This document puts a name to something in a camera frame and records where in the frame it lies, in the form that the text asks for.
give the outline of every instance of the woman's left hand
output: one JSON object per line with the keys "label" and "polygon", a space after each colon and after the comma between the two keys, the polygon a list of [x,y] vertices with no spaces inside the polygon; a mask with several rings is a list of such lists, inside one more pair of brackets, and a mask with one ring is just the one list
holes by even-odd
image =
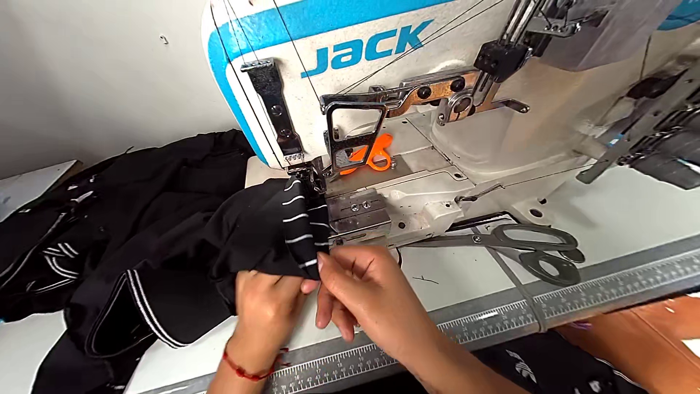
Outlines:
{"label": "woman's left hand", "polygon": [[297,276],[240,271],[236,277],[238,324],[228,341],[228,357],[249,374],[265,374],[286,343],[305,293],[315,282]]}

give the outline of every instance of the orange scissors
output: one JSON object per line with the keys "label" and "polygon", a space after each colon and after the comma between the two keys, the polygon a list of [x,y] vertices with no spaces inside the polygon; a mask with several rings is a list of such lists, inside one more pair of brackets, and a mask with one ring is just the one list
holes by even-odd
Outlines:
{"label": "orange scissors", "polygon": [[[372,150],[370,151],[370,157],[367,159],[367,165],[370,166],[372,169],[377,170],[377,171],[385,171],[388,170],[389,167],[391,167],[391,157],[389,156],[388,153],[384,151],[384,148],[389,147],[391,145],[391,142],[393,141],[393,136],[389,133],[384,133],[380,136],[378,136],[374,140],[374,145],[372,146]],[[360,161],[362,160],[363,157],[365,157],[365,152],[367,151],[367,147],[364,147],[360,149],[359,151],[355,152],[350,156],[351,161]],[[381,156],[386,159],[386,165],[383,165],[382,167],[379,167],[377,164],[374,162],[374,158],[376,156]],[[354,170],[357,170],[357,168],[352,168],[350,170],[345,170],[341,171],[341,175],[347,175]]]}

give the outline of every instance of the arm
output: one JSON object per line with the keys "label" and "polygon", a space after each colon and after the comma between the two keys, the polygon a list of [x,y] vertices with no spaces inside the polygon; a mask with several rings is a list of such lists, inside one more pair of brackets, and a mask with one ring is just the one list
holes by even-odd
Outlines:
{"label": "arm", "polygon": [[[226,343],[225,354],[247,374],[262,376],[270,371],[279,349],[286,343],[315,282],[293,276],[240,271],[236,277],[238,324]],[[221,360],[208,394],[256,394],[265,379],[253,381],[236,374]]]}
{"label": "arm", "polygon": [[335,247],[318,265],[318,327],[352,341],[359,323],[430,393],[525,393],[438,330],[386,248]]}

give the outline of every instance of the measuring tape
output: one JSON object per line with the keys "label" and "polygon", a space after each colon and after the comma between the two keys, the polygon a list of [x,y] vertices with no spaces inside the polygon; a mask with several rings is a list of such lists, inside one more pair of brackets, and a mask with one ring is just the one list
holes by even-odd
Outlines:
{"label": "measuring tape", "polygon": [[[662,287],[672,287],[673,284],[680,285],[680,281],[694,277],[700,281],[700,250],[534,296],[533,300],[544,311],[547,318],[544,325],[554,327],[561,324],[554,324],[557,320],[584,318],[587,311],[592,314],[592,308],[597,306],[607,306],[606,309],[610,310],[610,305],[616,301],[641,296]],[[664,294],[680,290],[683,288],[664,289]],[[437,327],[456,343],[465,344],[530,324],[536,325],[538,322],[527,302],[521,300],[440,323]],[[368,344],[280,369],[269,379],[267,392],[299,393],[395,364],[398,361],[377,345]]]}

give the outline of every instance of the red string bracelet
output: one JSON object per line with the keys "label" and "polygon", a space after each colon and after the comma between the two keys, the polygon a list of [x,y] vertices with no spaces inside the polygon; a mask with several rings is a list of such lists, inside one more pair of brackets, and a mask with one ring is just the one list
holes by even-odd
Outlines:
{"label": "red string bracelet", "polygon": [[254,374],[247,373],[245,369],[236,365],[236,363],[234,363],[228,357],[228,354],[226,353],[226,349],[224,349],[224,351],[223,351],[223,355],[221,356],[221,360],[226,361],[228,366],[231,367],[231,369],[233,369],[234,372],[236,372],[236,375],[239,378],[244,378],[244,379],[248,379],[248,380],[252,380],[252,381],[261,381],[274,373],[274,365],[277,363],[277,361],[279,360],[279,358],[281,356],[282,356],[282,354],[278,354],[277,357],[274,359],[272,366],[269,368],[269,371],[267,371],[266,374],[262,374],[262,375],[254,375]]}

